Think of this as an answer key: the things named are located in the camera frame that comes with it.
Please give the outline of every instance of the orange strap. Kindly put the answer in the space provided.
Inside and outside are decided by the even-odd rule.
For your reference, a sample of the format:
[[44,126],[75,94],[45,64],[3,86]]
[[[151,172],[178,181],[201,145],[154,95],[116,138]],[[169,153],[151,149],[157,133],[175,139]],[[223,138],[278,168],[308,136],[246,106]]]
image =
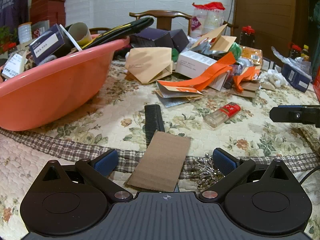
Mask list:
[[244,72],[242,75],[240,76],[234,76],[233,77],[233,81],[235,82],[235,87],[237,89],[238,92],[242,92],[244,89],[240,86],[240,82],[243,79],[249,78],[250,76],[253,75],[255,70],[255,67],[249,67],[246,72]]
[[169,82],[169,81],[161,81],[158,82],[163,86],[169,87],[188,87],[194,86],[198,91],[203,90],[206,86],[208,86],[216,77],[221,75],[222,73],[231,70],[232,67],[229,65],[234,64],[236,62],[235,57],[232,52],[229,52],[224,57],[219,59],[216,63],[212,64],[209,68],[207,68],[200,76],[184,81],[178,82]]

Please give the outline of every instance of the white box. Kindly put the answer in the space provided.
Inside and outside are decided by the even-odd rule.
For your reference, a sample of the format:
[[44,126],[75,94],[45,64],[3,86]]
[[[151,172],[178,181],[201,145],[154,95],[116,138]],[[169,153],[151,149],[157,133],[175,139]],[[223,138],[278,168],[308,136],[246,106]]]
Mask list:
[[[196,78],[200,76],[208,67],[210,67],[212,64],[216,62],[216,60],[210,57],[206,57],[204,55],[189,50],[179,54],[175,72],[180,73],[189,78]],[[227,80],[229,74],[230,71],[221,74],[209,85],[209,87],[220,91],[225,81]]]

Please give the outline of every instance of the wire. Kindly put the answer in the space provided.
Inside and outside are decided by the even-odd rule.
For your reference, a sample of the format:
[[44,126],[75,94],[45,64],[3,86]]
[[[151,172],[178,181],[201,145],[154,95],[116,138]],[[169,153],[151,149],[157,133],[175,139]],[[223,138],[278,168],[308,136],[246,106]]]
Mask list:
[[231,0],[231,8],[230,8],[230,13],[229,13],[229,17],[228,17],[227,22],[229,22],[229,20],[230,20],[230,16],[231,16],[231,12],[232,12],[232,6],[233,6],[233,0]]
[[312,173],[314,173],[314,172],[317,171],[317,170],[320,170],[320,166],[314,168],[314,169],[313,169],[312,171],[310,171],[306,176],[304,176],[303,179],[300,181],[300,185],[301,185],[302,183],[304,183],[304,181],[305,181]]

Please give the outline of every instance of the red lid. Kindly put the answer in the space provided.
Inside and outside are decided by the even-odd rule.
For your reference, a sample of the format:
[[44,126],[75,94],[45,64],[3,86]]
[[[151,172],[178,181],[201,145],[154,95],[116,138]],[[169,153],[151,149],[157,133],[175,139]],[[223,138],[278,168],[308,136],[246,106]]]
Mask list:
[[249,25],[249,26],[246,26],[246,27],[242,27],[242,31],[243,32],[246,32],[246,33],[248,33],[248,34],[255,34],[255,30],[253,29],[253,28],[251,28],[251,26]]
[[17,43],[15,43],[15,42],[12,42],[12,43],[10,43],[10,44],[8,45],[9,49],[14,48],[15,46],[17,46]]
[[292,45],[292,49],[295,49],[295,50],[301,52],[301,48],[298,45]]

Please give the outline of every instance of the purple cloth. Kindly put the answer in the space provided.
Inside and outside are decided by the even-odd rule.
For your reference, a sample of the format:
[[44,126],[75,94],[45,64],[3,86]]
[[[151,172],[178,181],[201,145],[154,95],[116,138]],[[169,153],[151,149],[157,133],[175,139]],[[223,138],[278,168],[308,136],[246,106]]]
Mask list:
[[13,31],[28,21],[28,0],[0,0],[0,27],[6,25]]

